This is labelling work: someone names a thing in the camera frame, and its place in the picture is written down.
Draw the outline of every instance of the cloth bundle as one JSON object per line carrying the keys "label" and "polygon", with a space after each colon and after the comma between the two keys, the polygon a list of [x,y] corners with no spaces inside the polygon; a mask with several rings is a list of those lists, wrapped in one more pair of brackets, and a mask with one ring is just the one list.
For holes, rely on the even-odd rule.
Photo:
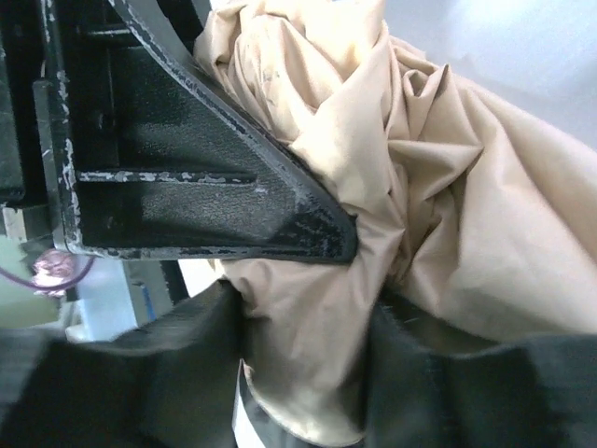
{"label": "cloth bundle", "polygon": [[245,301],[254,395],[325,446],[363,436],[364,342],[386,281],[497,341],[597,330],[597,154],[428,62],[383,12],[382,0],[231,1],[195,46],[357,216],[350,266],[218,262]]}

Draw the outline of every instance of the fabric fold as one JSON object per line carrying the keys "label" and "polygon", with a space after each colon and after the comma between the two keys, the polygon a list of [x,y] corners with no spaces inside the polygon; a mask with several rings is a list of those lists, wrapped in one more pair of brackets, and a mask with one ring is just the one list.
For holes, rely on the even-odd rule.
{"label": "fabric fold", "polygon": [[489,339],[597,330],[597,154],[389,35],[382,0],[238,0],[200,67],[356,216],[350,266],[219,261],[241,291],[246,377],[289,432],[362,434],[384,282]]}

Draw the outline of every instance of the black object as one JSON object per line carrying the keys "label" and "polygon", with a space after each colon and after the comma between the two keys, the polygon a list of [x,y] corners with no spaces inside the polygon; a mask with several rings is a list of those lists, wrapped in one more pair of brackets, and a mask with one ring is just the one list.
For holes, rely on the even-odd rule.
{"label": "black object", "polygon": [[354,220],[193,61],[191,1],[111,3],[40,1],[35,104],[56,245],[350,262]]}
{"label": "black object", "polygon": [[[113,343],[72,345],[30,330],[0,331],[0,444],[233,448],[242,339],[242,299],[227,283]],[[364,446],[597,446],[596,362],[595,335],[442,356],[378,304]],[[266,448],[312,447],[242,392],[262,440],[275,443]]]}
{"label": "black object", "polygon": [[0,204],[45,201],[31,93],[43,61],[35,11],[35,0],[0,0]]}

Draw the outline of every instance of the wrinkled cloth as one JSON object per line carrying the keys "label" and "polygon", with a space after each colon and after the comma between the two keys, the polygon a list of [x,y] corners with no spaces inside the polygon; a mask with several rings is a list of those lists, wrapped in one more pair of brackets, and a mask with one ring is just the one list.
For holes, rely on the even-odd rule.
{"label": "wrinkled cloth", "polygon": [[231,1],[195,46],[357,215],[350,266],[221,262],[245,300],[255,396],[324,446],[363,436],[363,351],[385,281],[497,341],[597,330],[597,154],[428,62],[383,12],[382,0]]}

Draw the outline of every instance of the purple cable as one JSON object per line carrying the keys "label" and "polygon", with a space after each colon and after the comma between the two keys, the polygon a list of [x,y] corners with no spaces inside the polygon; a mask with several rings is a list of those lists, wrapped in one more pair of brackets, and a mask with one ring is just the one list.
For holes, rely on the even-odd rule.
{"label": "purple cable", "polygon": [[3,268],[0,268],[0,275],[6,278],[6,280],[10,280],[12,283],[16,283],[22,287],[28,287],[29,289],[41,292],[54,292],[54,291],[63,291],[74,287],[78,282],[83,280],[85,276],[90,272],[91,267],[93,266],[93,262],[95,258],[90,258],[85,267],[82,269],[80,273],[78,273],[75,277],[68,280],[67,282],[60,283],[59,285],[55,285],[53,287],[41,287],[40,285],[36,285],[35,283],[28,282],[27,280],[23,280],[22,278],[18,277],[17,275],[6,271]]}

